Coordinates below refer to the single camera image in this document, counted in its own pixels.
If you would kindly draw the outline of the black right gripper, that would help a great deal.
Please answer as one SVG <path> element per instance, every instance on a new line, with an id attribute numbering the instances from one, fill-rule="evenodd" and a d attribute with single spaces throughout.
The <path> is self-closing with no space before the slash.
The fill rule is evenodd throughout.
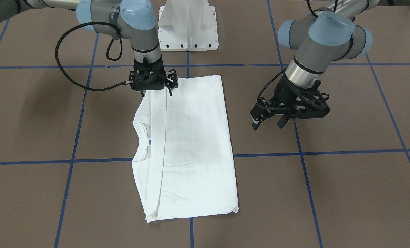
<path id="1" fill-rule="evenodd" d="M 133 69 L 129 74 L 130 87 L 135 91 L 141 91 L 142 97 L 145 97 L 145 91 L 164 88 L 168 88 L 171 97 L 172 89 L 179 87 L 176 70 L 166 72 L 162 57 L 153 63 L 150 63 L 147 58 L 144 58 L 142 62 L 135 59 Z"/>

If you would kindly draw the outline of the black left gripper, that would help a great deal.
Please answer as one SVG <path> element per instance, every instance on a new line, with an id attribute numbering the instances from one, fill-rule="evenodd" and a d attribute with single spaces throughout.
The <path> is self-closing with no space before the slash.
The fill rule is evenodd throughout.
<path id="1" fill-rule="evenodd" d="M 263 92 L 277 79 L 273 96 L 267 100 L 262 97 Z M 282 115 L 277 125 L 283 129 L 291 119 L 320 119 L 324 118 L 330 108 L 327 104 L 329 94 L 319 91 L 321 80 L 315 79 L 313 86 L 302 88 L 293 84 L 285 75 L 273 77 L 260 91 L 256 102 L 250 111 L 252 128 L 257 130 L 262 121 L 275 115 Z"/>

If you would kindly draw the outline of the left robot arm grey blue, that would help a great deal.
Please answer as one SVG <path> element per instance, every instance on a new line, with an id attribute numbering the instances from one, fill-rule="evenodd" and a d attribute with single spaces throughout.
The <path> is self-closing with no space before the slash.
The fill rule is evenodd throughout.
<path id="1" fill-rule="evenodd" d="M 283 128 L 292 119 L 320 119 L 329 112 L 329 95 L 319 91 L 320 77 L 333 61 L 358 58 L 372 46 L 372 33 L 353 17 L 376 6 L 410 7 L 410 0 L 336 0 L 319 9 L 309 5 L 309 15 L 287 20 L 279 28 L 279 44 L 296 50 L 279 79 L 271 99 L 261 94 L 250 111 L 252 128 L 280 115 Z"/>

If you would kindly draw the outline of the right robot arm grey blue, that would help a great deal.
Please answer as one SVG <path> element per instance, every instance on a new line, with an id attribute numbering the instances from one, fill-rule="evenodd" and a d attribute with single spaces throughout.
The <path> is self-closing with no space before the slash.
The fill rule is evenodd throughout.
<path id="1" fill-rule="evenodd" d="M 55 60 L 62 74 L 74 85 L 88 91 L 97 91 L 73 80 L 59 59 L 59 48 L 71 32 L 86 28 L 96 33 L 110 35 L 112 41 L 127 39 L 133 50 L 133 70 L 129 80 L 100 91 L 129 85 L 142 96 L 146 91 L 167 88 L 169 93 L 178 88 L 176 70 L 164 69 L 159 45 L 157 20 L 148 0 L 0 0 L 0 23 L 20 13 L 33 9 L 61 8 L 76 12 L 79 24 L 66 31 L 55 47 Z"/>

